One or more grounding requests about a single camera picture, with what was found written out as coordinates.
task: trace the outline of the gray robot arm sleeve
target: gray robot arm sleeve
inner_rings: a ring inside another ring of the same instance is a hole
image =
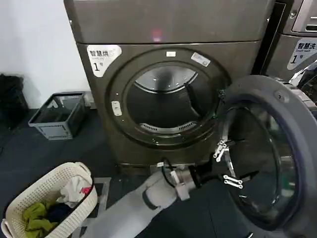
[[[176,198],[175,189],[157,172],[95,218],[83,238],[133,238]]]

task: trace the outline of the white cloth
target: white cloth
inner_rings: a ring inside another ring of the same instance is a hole
[[[81,176],[72,177],[65,187],[60,190],[61,197],[56,202],[65,203],[70,208],[74,208],[78,202],[80,202],[87,192],[90,190],[91,184],[89,184]]]

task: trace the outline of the washing machine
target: washing machine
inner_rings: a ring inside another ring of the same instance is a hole
[[[317,2],[278,0],[274,4],[253,73],[295,80],[317,60]]]
[[[118,164],[208,160],[218,105],[251,73],[274,1],[64,3]]]

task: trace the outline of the white wall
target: white wall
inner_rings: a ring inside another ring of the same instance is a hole
[[[63,0],[3,0],[0,72],[24,77],[30,108],[55,92],[90,91]]]

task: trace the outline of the green cloth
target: green cloth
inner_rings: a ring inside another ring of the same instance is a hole
[[[25,228],[27,238],[42,238],[58,224],[45,219],[47,210],[54,204],[55,202],[36,202],[23,212],[23,220],[27,222]]]

